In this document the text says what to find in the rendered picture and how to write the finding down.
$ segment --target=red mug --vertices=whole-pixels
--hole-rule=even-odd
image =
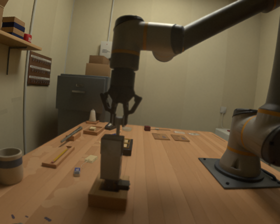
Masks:
[[[32,35],[25,33],[23,39],[29,43],[32,43]]]

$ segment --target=yellow pencil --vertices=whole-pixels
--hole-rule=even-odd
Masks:
[[[67,150],[68,148],[65,149],[62,153],[60,153],[58,157],[56,157],[53,161],[51,161],[51,163],[53,164],[55,161],[57,161]]]

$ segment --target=white cup with blue band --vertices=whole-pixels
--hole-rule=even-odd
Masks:
[[[23,153],[18,148],[0,149],[0,184],[15,185],[24,177]]]

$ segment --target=blue stripe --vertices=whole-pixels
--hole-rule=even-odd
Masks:
[[[0,169],[16,168],[16,167],[19,167],[21,164],[23,164],[22,157],[12,160],[12,161],[0,161]]]
[[[2,27],[15,27],[22,32],[24,32],[26,30],[23,26],[19,25],[16,22],[3,22]]]
[[[13,36],[15,36],[15,37],[17,37],[17,38],[20,38],[20,39],[24,39],[22,36],[17,35],[17,34],[14,33],[14,32],[8,32],[8,34],[11,34],[11,35],[13,35]]]

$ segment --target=shelf bracket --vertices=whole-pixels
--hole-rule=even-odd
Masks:
[[[8,62],[7,62],[7,75],[9,72],[9,60],[10,60],[10,50],[11,49],[26,49],[27,46],[9,46],[9,51],[8,51]]]

